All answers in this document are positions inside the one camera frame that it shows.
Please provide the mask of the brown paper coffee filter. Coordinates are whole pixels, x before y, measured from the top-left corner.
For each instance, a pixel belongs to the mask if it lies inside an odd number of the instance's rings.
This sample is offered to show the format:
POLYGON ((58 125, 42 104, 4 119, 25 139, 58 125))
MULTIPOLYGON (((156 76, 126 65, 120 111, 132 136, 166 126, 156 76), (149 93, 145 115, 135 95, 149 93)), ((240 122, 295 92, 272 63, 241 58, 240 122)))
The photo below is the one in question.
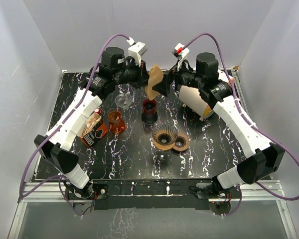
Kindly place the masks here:
POLYGON ((149 100, 154 100, 158 92, 153 90, 153 86, 157 85, 163 80, 163 71, 159 65, 154 64, 149 71, 148 85, 145 87, 145 93, 149 100))

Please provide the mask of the orange coffee filter box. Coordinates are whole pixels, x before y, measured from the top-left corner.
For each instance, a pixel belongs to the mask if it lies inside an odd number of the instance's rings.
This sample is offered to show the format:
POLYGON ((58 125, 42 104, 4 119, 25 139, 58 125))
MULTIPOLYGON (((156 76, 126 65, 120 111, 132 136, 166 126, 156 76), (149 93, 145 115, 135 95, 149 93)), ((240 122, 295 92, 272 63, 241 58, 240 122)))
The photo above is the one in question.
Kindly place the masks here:
POLYGON ((84 122, 82 128, 79 130, 77 136, 88 147, 94 146, 108 133, 103 118, 98 113, 92 113, 84 122))

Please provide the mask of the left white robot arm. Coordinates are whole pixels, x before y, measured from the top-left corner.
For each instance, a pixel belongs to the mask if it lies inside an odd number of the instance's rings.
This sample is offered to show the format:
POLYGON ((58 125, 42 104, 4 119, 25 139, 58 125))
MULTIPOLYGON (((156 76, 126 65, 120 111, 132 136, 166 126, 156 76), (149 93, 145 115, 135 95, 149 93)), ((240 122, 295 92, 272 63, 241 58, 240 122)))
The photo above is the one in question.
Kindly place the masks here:
POLYGON ((84 124, 117 85, 131 84, 136 88, 147 84, 149 75, 142 55, 147 47, 137 42, 128 48, 128 56, 119 47, 108 47, 92 70, 87 81, 79 87, 69 108, 46 135, 37 135, 34 143, 42 158, 56 168, 70 182, 70 190, 87 199, 93 193, 92 180, 71 153, 72 143, 84 124))

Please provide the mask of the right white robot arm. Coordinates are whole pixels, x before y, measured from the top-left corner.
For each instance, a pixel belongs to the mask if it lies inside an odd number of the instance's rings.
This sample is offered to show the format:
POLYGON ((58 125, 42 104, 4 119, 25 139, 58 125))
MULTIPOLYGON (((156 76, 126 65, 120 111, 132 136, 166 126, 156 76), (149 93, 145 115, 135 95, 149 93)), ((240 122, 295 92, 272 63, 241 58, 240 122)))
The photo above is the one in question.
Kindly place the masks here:
POLYGON ((168 71, 154 66, 150 71, 148 89, 167 96, 170 84, 196 88, 200 97, 226 123, 241 145, 245 160, 212 178, 204 189, 222 198, 230 188, 253 184, 278 170, 285 150, 258 131, 246 115, 235 93, 233 82, 219 79, 219 62, 212 53, 196 56, 193 69, 187 60, 179 59, 168 71))

